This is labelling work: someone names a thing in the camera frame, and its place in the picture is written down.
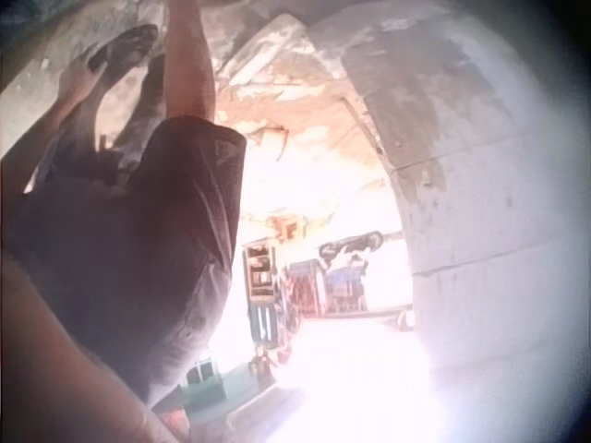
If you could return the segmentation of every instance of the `bright light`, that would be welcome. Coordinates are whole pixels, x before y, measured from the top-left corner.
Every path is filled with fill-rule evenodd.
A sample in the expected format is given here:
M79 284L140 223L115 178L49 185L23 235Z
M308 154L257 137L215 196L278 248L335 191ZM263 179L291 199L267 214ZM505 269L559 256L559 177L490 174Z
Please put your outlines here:
M440 414L413 334L374 320L308 322L279 377L305 399L267 443L437 441Z

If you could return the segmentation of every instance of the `concrete wall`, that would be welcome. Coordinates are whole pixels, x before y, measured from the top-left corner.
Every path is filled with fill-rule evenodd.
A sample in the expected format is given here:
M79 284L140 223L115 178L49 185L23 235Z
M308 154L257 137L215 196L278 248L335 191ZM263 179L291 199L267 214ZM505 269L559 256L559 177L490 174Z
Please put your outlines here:
M429 3L309 35L388 156L441 441L555 441L589 379L586 97L550 98L503 39Z

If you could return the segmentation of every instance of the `man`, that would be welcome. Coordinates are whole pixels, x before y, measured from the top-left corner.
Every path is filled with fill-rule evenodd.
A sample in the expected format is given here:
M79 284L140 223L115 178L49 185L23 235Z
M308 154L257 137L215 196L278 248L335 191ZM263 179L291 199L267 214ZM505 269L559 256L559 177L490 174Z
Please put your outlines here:
M212 122L214 79L198 4L168 0L168 7L166 119L124 186L113 185L116 162L96 152L89 135L104 93L150 49L150 26L70 67L56 105L2 160L5 250L71 338L149 407L194 363L222 315L246 147ZM23 194L42 159L50 166Z

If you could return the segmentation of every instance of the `person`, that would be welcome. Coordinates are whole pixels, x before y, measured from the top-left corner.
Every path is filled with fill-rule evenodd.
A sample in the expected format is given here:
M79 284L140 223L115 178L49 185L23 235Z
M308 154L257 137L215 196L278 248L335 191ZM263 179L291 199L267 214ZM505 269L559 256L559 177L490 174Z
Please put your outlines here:
M6 253L1 283L2 441L188 441L72 340Z
M71 340L149 408L197 360L222 315L246 152L241 135L213 123L199 4L167 5L164 57L142 86L151 99L139 100L162 97L165 118L147 136L142 121L128 123L146 146L127 180L116 180L121 152L94 148L94 124L106 91L149 52L152 25L75 60L56 104L1 164L6 253ZM153 125L154 113L134 113L146 114Z

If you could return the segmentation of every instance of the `skin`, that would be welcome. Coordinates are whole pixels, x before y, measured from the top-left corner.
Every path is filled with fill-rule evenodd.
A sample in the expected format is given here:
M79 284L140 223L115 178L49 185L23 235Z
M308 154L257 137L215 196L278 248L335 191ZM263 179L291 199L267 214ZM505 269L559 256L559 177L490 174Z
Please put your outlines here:
M2 361L3 441L178 442L113 372L79 349L5 254Z
M169 0L170 25L164 49L167 118L191 115L213 122L215 80L196 0Z
M167 117L213 121L215 83L196 0L169 0L164 100ZM2 160L2 200L20 196L52 137L92 91L93 48L60 79L51 109ZM173 443L160 420L101 362L69 337L30 279L2 256L3 441Z
M57 100L12 147L0 163L2 170L2 202L9 205L27 187L35 168L52 137L74 108L89 96L106 65L91 72L88 62L95 46L74 59L62 73Z

